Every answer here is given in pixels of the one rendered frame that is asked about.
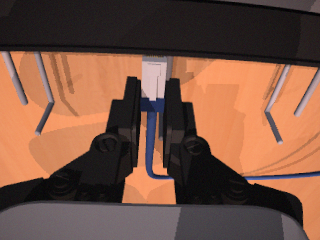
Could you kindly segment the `blue patch cord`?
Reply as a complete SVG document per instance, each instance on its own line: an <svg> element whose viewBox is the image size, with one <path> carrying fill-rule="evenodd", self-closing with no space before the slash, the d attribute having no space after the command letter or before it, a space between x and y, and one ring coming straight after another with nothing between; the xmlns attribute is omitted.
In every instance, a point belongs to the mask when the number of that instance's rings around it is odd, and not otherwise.
<svg viewBox="0 0 320 240"><path fill-rule="evenodd" d="M145 151L145 166L148 176L156 180L174 180L169 175L159 175L153 173L153 153L155 144L157 112L147 112L146 126L146 151ZM281 174L281 175L262 175L262 176L243 176L246 180L273 180L273 179L292 179L320 176L320 171Z"/></svg>

